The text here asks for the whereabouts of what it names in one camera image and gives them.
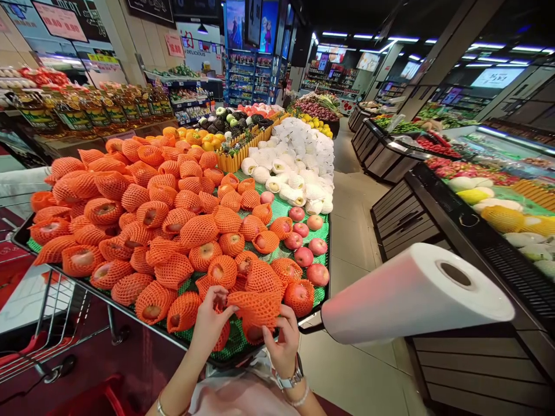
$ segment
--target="hanging sign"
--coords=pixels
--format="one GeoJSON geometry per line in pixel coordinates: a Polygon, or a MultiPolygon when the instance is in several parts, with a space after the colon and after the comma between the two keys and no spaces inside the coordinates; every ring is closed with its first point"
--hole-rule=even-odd
{"type": "Polygon", "coordinates": [[[179,58],[184,58],[185,53],[183,52],[183,44],[181,42],[181,37],[177,35],[166,34],[166,44],[168,45],[168,52],[170,56],[175,56],[179,58]]]}
{"type": "Polygon", "coordinates": [[[36,1],[32,3],[52,36],[88,42],[74,12],[36,1]]]}

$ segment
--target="store aisle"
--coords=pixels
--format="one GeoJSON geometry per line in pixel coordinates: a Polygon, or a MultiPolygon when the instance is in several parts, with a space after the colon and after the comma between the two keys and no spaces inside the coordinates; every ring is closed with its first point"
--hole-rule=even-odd
{"type": "MultiPolygon", "coordinates": [[[[352,137],[347,118],[341,119],[334,143],[332,296],[381,264],[369,211],[388,187],[363,174],[352,137]]],[[[318,332],[302,336],[300,353],[314,392],[353,416],[427,414],[402,339],[346,346],[318,332]]]]}

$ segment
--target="hand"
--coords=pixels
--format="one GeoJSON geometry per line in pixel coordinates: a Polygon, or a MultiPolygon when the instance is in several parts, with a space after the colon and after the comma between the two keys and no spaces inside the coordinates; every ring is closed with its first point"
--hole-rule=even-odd
{"type": "Polygon", "coordinates": [[[239,310],[238,306],[230,306],[222,313],[216,312],[214,309],[216,306],[219,306],[220,310],[225,307],[227,293],[227,289],[223,286],[211,286],[204,302],[198,308],[190,350],[201,354],[205,360],[216,346],[225,323],[239,310]]]}
{"type": "Polygon", "coordinates": [[[273,340],[272,333],[266,327],[262,327],[264,343],[270,353],[272,364],[279,377],[291,378],[295,374],[297,351],[299,349],[299,327],[293,309],[286,305],[279,308],[281,317],[277,319],[277,326],[281,328],[277,342],[273,340]]]}

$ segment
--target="red sign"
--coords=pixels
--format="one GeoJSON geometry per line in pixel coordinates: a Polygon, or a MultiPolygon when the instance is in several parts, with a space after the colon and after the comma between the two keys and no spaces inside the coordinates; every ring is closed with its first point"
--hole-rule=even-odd
{"type": "Polygon", "coordinates": [[[39,2],[33,4],[52,36],[88,42],[74,12],[39,2]]]}
{"type": "Polygon", "coordinates": [[[170,56],[184,58],[183,44],[181,38],[177,35],[166,34],[166,44],[168,45],[168,52],[170,56]]]}

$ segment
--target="poster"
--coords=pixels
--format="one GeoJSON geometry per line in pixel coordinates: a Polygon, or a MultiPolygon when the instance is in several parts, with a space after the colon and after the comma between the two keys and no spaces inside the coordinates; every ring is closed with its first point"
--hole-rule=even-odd
{"type": "Polygon", "coordinates": [[[244,49],[245,38],[245,2],[228,0],[227,8],[227,44],[231,49],[244,49]]]}
{"type": "Polygon", "coordinates": [[[278,1],[262,3],[262,23],[260,25],[260,52],[273,54],[278,27],[278,1]]]}

